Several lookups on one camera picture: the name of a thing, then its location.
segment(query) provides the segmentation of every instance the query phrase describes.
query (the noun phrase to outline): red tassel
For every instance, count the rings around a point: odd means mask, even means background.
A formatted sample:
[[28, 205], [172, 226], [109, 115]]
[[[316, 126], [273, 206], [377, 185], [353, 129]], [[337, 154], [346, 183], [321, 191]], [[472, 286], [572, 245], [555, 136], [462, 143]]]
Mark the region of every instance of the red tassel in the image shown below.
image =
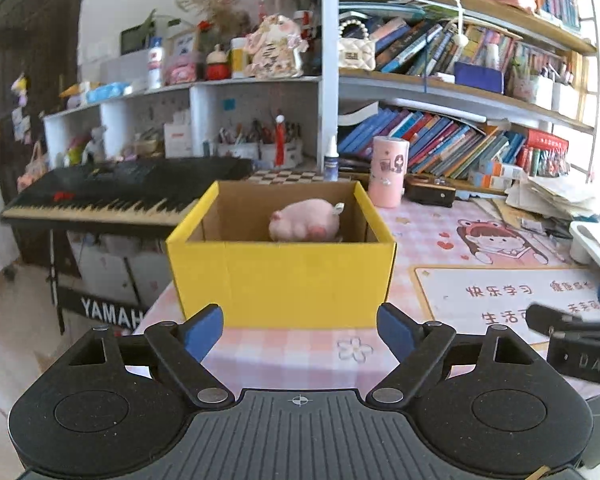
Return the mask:
[[276, 121], [276, 166], [282, 166], [285, 163], [285, 123]]

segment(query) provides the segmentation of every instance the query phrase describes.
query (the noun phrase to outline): pink plush pig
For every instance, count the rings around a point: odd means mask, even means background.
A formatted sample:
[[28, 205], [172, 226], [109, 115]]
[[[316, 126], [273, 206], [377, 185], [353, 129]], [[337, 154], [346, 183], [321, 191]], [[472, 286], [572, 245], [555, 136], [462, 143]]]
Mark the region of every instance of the pink plush pig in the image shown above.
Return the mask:
[[269, 235], [274, 242], [333, 242], [343, 209], [320, 198], [295, 202], [273, 212]]

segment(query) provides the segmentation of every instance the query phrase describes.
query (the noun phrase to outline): crosshair marking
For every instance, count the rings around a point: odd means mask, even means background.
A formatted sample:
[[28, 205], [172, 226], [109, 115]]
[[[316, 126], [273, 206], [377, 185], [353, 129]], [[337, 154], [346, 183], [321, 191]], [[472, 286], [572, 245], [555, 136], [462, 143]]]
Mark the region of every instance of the crosshair marking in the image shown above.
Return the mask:
[[298, 395], [293, 399], [289, 399], [289, 402], [294, 403], [296, 406], [304, 406], [306, 403], [311, 402], [311, 399], [307, 399], [305, 396]]

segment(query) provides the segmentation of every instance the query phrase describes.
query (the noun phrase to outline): yellow cardboard box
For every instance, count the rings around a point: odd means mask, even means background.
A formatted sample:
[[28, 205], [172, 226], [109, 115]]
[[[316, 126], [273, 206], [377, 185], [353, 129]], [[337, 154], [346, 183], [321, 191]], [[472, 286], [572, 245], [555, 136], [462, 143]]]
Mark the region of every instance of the yellow cardboard box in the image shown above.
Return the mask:
[[[343, 202], [341, 243], [275, 243], [271, 214], [309, 198]], [[359, 182], [216, 182], [167, 240], [188, 319], [209, 303], [234, 328], [362, 328], [386, 300], [396, 243]]]

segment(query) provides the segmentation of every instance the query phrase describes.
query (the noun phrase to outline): white handbag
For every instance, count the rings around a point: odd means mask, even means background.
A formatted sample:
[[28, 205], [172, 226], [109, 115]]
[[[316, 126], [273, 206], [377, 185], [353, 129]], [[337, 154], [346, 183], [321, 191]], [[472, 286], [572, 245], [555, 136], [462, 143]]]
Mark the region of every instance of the white handbag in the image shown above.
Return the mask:
[[[342, 33], [349, 25], [359, 26], [364, 34], [364, 39], [343, 38]], [[340, 24], [338, 66], [340, 68], [361, 68], [362, 70], [376, 68], [376, 42], [369, 39], [368, 30], [360, 20], [347, 20]]]

